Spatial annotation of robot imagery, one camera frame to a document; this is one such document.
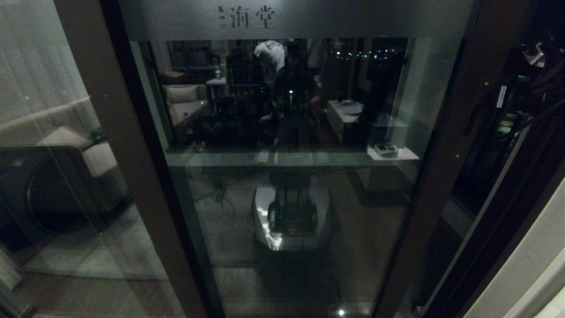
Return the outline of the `brown framed fixed glass door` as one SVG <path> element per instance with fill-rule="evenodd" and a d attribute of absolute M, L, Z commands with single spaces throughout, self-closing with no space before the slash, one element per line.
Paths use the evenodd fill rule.
<path fill-rule="evenodd" d="M 115 46 L 117 0 L 0 0 L 0 124 L 89 97 L 129 195 L 105 211 L 71 146 L 0 146 L 0 318 L 208 318 L 127 80 L 129 42 Z M 134 203 L 167 281 L 26 273 L 55 237 L 103 232 Z"/>

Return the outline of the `grey floor rug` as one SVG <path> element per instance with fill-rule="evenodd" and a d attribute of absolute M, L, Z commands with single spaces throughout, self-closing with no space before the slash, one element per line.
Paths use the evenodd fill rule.
<path fill-rule="evenodd" d="M 55 237 L 22 269 L 26 273 L 83 278 L 168 280 L 134 203 L 101 233 L 86 226 Z"/>

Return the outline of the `dark framed window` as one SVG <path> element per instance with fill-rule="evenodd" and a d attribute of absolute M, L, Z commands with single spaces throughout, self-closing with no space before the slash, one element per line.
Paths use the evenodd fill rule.
<path fill-rule="evenodd" d="M 507 53 L 504 65 L 512 48 L 546 35 L 557 36 L 565 46 L 565 0 L 531 0 L 531 6 L 525 13 L 524 22 Z M 479 214 L 492 193 L 504 165 L 508 163 L 511 152 L 525 130 L 543 119 L 565 113 L 563 107 L 558 114 L 542 117 L 538 121 L 532 121 L 530 125 L 525 124 L 531 119 L 528 115 L 512 111 L 505 113 L 501 109 L 505 95 L 505 89 L 500 87 L 501 76 L 494 87 L 498 88 L 498 109 L 484 108 L 478 132 L 454 188 L 455 197 L 472 216 Z"/>

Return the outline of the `brown framed sliding glass door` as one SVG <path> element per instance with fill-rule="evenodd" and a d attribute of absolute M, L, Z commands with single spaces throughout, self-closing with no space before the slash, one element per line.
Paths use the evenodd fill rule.
<path fill-rule="evenodd" d="M 118 0 L 208 317 L 393 318 L 528 5 Z"/>

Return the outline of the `grey and beige sofa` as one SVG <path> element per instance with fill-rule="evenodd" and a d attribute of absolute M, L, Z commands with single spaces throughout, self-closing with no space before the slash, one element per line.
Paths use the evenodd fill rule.
<path fill-rule="evenodd" d="M 129 195 L 128 187 L 89 97 L 0 124 L 0 146 L 71 146 L 83 158 L 105 211 Z"/>

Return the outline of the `dark brown door jamb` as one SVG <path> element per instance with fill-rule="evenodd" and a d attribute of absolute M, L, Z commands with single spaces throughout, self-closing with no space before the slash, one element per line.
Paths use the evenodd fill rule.
<path fill-rule="evenodd" d="M 541 204 L 549 201 L 549 192 L 563 177 L 565 113 L 531 125 L 519 137 L 477 216 L 468 212 L 453 190 L 445 211 L 462 212 L 454 222 L 463 230 L 448 233 L 444 222 L 440 233 L 433 235 L 420 295 L 412 301 L 413 315 L 461 318 L 525 237 L 541 213 Z"/>

